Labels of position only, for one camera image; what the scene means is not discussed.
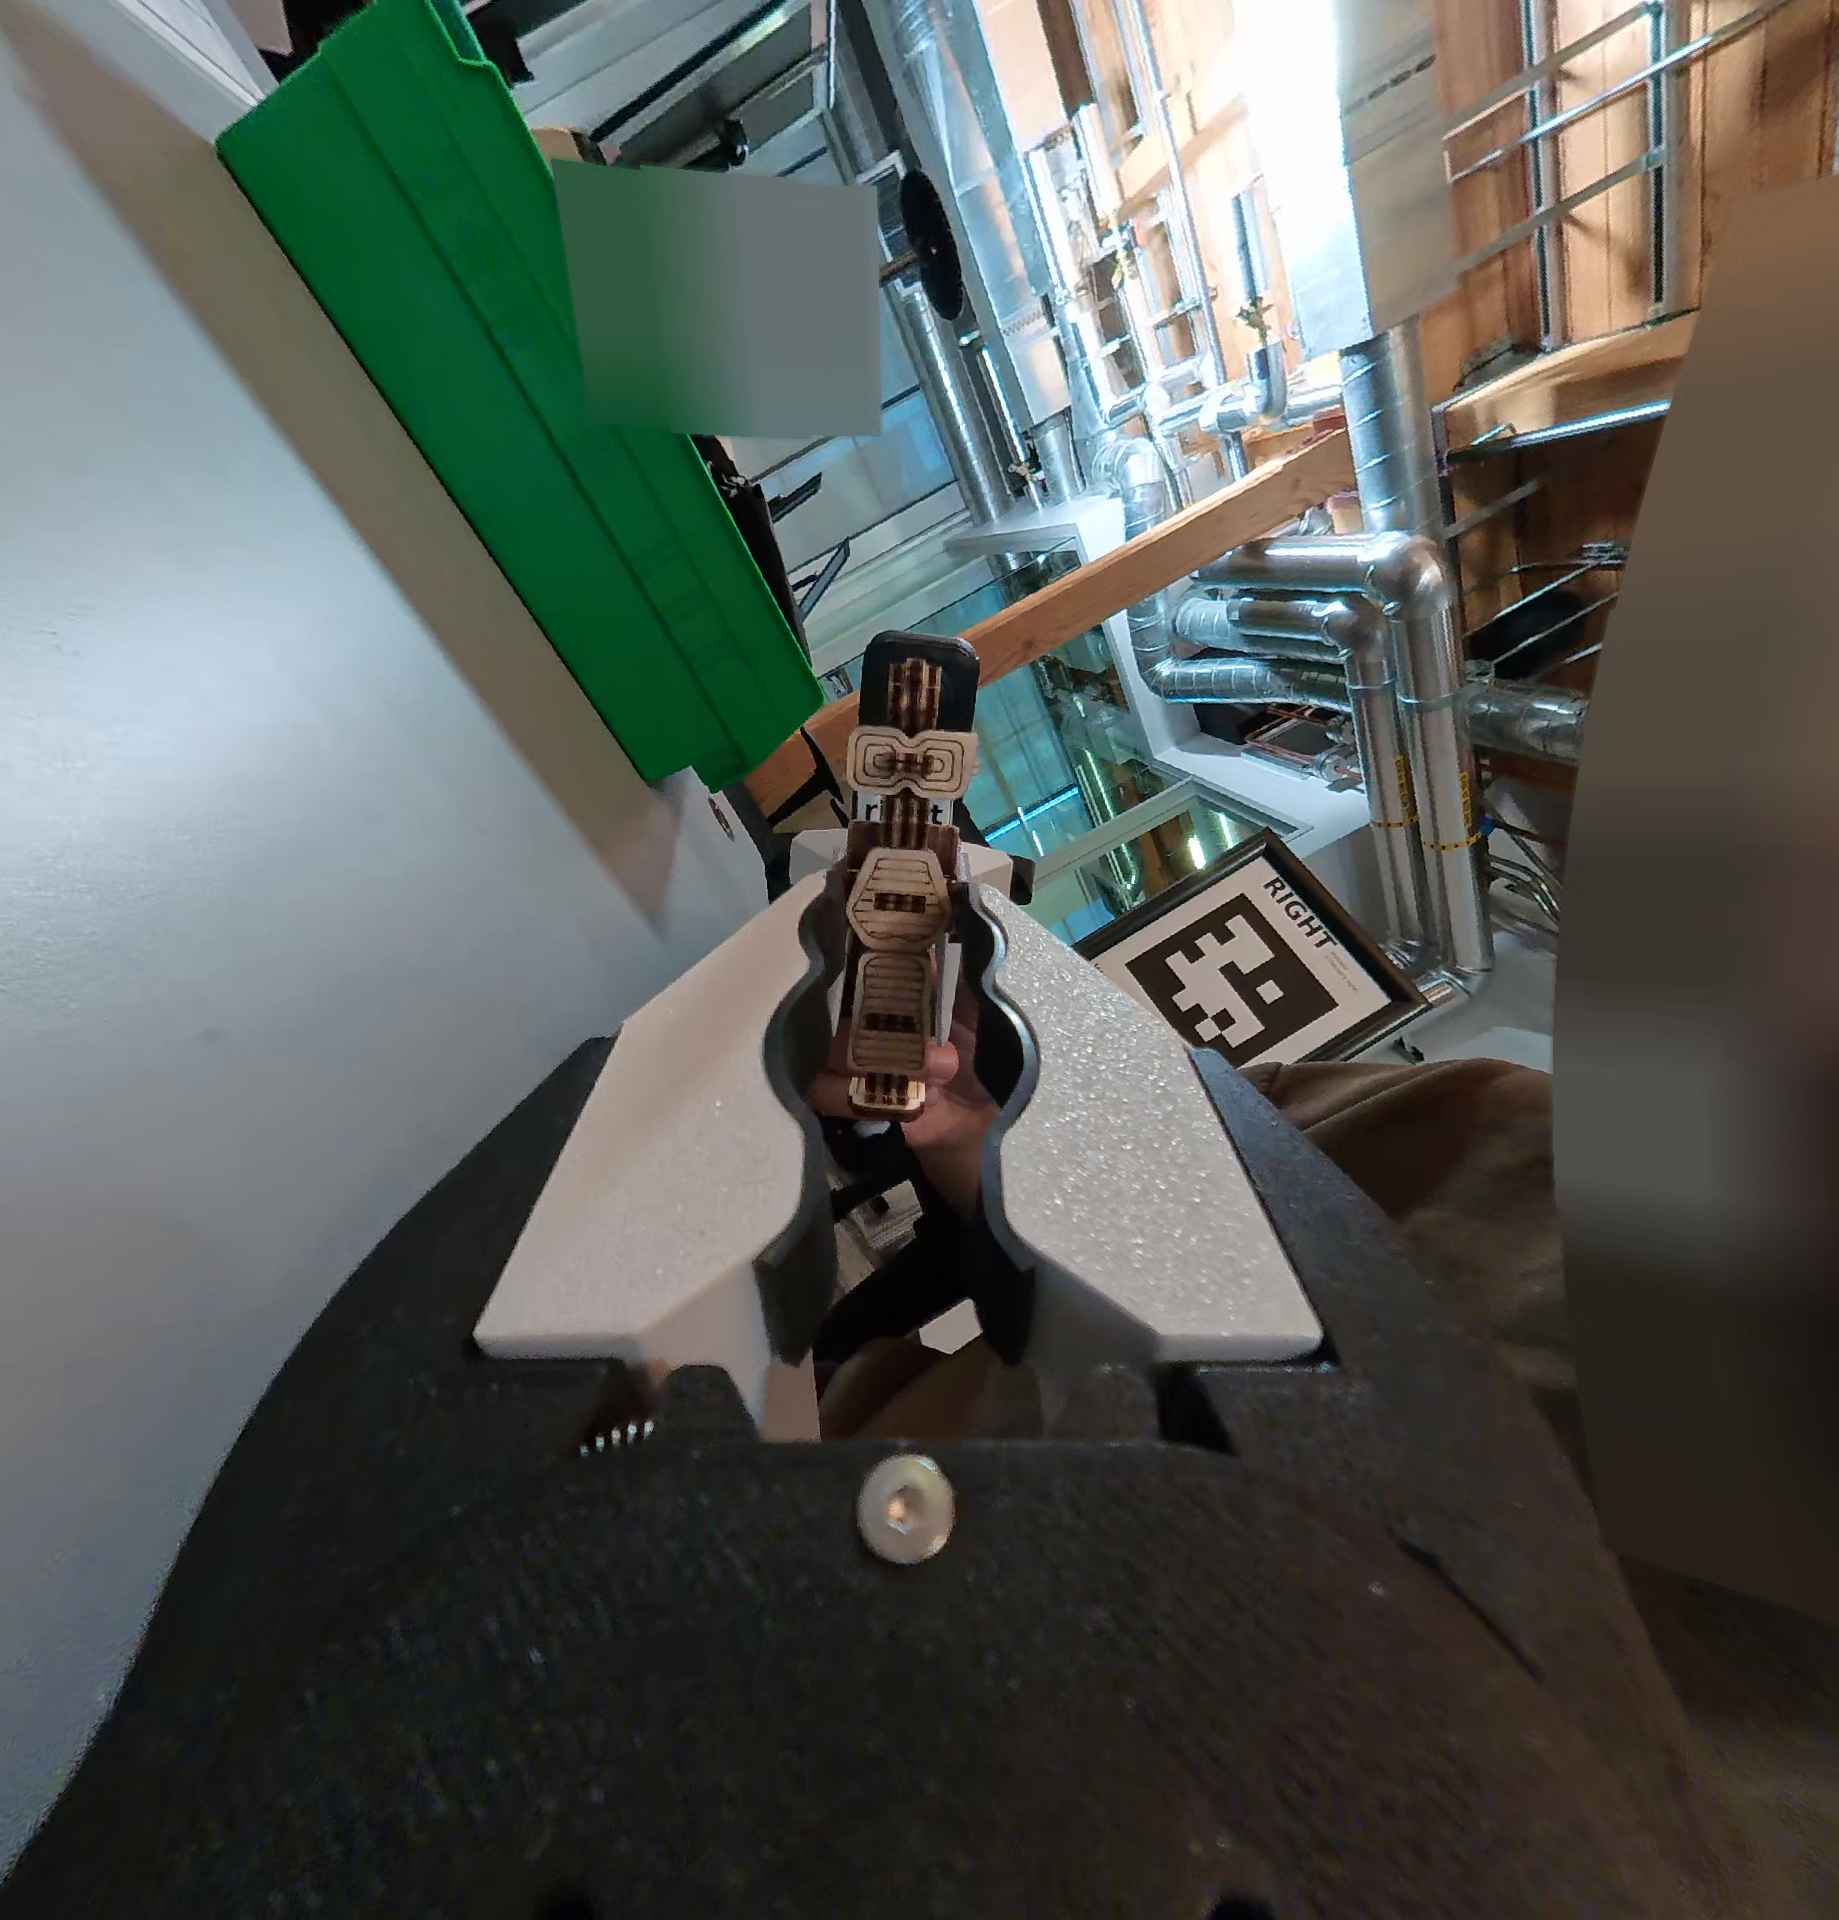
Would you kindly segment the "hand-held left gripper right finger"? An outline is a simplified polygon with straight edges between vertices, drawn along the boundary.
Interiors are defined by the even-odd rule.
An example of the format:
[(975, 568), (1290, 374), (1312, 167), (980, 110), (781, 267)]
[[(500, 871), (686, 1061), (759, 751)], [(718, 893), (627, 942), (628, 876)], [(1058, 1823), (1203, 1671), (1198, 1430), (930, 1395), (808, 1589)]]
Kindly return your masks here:
[(1030, 1277), (1024, 1361), (1055, 1417), (1099, 1365), (1283, 1365), (1320, 1323), (1184, 1045), (1002, 893), (980, 893), (992, 1039), (1024, 1065), (983, 1205)]

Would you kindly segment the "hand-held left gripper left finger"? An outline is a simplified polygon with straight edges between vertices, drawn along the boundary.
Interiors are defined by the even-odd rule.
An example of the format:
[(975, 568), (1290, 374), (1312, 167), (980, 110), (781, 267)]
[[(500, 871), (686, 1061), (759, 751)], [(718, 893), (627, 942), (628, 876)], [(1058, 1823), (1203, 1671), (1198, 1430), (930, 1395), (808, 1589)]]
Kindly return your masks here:
[(764, 1437), (818, 1436), (830, 923), (803, 880), (621, 1027), (475, 1320), (486, 1355), (715, 1365)]

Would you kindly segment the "wooden robot model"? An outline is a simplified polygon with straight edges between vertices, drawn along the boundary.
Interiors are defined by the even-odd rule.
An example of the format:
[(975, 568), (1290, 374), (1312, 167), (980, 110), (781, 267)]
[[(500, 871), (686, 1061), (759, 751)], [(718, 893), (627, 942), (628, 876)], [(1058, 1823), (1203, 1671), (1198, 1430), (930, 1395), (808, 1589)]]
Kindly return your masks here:
[(853, 821), (830, 876), (834, 1073), (846, 1112), (893, 1126), (922, 1110), (930, 1045), (950, 1033), (950, 957), (965, 899), (953, 904), (959, 830), (875, 832)]

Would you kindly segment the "grey desk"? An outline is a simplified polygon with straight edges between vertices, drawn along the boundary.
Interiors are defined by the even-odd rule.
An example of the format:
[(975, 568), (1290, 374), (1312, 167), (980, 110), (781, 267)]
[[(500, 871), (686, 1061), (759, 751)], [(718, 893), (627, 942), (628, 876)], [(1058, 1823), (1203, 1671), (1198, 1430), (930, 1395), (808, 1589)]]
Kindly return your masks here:
[(764, 904), (160, 66), (0, 4), (0, 1875), (333, 1292)]

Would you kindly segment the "person's right hand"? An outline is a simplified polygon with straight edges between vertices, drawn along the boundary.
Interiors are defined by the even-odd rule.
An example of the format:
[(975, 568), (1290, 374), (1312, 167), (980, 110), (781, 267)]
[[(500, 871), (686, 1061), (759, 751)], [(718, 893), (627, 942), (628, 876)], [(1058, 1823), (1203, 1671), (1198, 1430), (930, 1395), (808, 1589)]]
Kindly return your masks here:
[(930, 1045), (922, 1061), (922, 1110), (903, 1121), (903, 1137), (937, 1199), (961, 1217), (980, 1205), (983, 1143), (999, 1118), (999, 1102), (975, 1073), (975, 1030), (953, 1023), (943, 1045)]

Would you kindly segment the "framed black-white marker board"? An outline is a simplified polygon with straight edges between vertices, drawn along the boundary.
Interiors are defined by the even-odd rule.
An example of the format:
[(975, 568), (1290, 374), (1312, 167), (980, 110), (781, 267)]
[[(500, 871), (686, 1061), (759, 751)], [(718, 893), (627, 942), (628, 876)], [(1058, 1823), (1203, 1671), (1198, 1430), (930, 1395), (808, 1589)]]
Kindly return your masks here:
[(1432, 1008), (1274, 832), (1078, 937), (1075, 952), (1231, 1068), (1349, 1061)]

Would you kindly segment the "person's olive brown clothing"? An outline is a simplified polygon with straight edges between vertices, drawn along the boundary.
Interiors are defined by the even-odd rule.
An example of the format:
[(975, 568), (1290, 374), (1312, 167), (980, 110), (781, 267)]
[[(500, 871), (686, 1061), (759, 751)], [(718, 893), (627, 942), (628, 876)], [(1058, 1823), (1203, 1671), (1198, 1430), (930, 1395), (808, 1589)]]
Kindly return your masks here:
[(1490, 1060), (1243, 1077), (1386, 1211), (1592, 1487), (1552, 1193), (1552, 1077)]

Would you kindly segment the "black round disc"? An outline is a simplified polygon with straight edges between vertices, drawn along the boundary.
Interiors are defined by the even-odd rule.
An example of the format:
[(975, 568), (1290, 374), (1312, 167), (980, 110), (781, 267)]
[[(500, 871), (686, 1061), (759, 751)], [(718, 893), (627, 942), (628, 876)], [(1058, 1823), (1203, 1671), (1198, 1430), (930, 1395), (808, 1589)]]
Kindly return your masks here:
[(937, 320), (959, 324), (965, 316), (961, 257), (946, 205), (925, 174), (900, 174), (897, 213), (903, 242), (893, 244), (892, 260), (878, 267), (878, 289), (915, 283)]

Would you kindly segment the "silver ventilation pipes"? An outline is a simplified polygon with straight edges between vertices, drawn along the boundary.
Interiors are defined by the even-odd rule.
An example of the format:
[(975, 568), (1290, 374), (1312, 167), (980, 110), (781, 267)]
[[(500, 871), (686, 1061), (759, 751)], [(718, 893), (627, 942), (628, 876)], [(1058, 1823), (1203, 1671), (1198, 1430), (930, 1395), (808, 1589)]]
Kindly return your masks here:
[(1432, 413), (1415, 319), (1337, 354), (1346, 449), (1365, 532), (1231, 548), (1205, 568), (1240, 589), (1230, 639), (1305, 639), (1337, 660), (1236, 651), (1183, 660), (1153, 593), (1127, 614), (1137, 683), (1171, 707), (1340, 707), (1354, 718), (1387, 957), (1440, 995), (1490, 977), (1487, 876), (1470, 718), (1487, 751), (1573, 768), (1586, 698), (1467, 683), (1445, 557)]

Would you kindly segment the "green plastic storage bin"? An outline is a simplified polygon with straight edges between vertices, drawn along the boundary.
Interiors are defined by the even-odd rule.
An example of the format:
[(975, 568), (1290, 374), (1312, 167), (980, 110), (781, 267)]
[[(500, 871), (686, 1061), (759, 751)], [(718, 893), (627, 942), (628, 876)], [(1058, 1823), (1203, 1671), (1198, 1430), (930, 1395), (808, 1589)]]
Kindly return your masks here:
[(647, 783), (818, 710), (761, 488), (590, 421), (550, 166), (456, 4), (365, 4), (213, 151)]

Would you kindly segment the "corrugated silver duct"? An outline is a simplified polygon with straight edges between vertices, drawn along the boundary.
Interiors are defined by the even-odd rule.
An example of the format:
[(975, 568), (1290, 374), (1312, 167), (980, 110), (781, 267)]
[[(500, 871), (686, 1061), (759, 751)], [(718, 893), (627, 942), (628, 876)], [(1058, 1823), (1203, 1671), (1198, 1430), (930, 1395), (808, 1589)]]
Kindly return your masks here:
[(970, 4), (855, 4), (846, 20), (868, 104), (889, 147), (892, 216), (883, 251), (903, 242), (897, 180), (930, 176), (953, 224), (965, 273), (965, 316), (943, 324), (915, 283), (886, 286), (953, 483), (973, 524), (1040, 504), (1031, 405), (1049, 349), (1045, 299), (1002, 191), (1002, 157), (980, 113)]

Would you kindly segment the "wooden post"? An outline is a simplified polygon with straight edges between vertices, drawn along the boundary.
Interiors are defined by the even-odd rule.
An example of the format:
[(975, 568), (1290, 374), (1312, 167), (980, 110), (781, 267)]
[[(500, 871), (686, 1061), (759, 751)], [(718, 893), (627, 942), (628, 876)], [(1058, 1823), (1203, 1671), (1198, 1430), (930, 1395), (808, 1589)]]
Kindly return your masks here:
[[(1340, 429), (1268, 463), (1173, 516), (1159, 530), (1123, 542), (1102, 558), (1078, 566), (1073, 574), (973, 624), (968, 645), (980, 655), (980, 688), (1049, 655), (1064, 641), (1171, 589), (1231, 548), (1265, 542), (1304, 508), (1354, 488), (1355, 466)], [(820, 768), (830, 764), (831, 773), (840, 773), (855, 718), (855, 695), (820, 707), (800, 732), (789, 735), (747, 773), (742, 785), (768, 821), (789, 813), (792, 793), (805, 789)]]

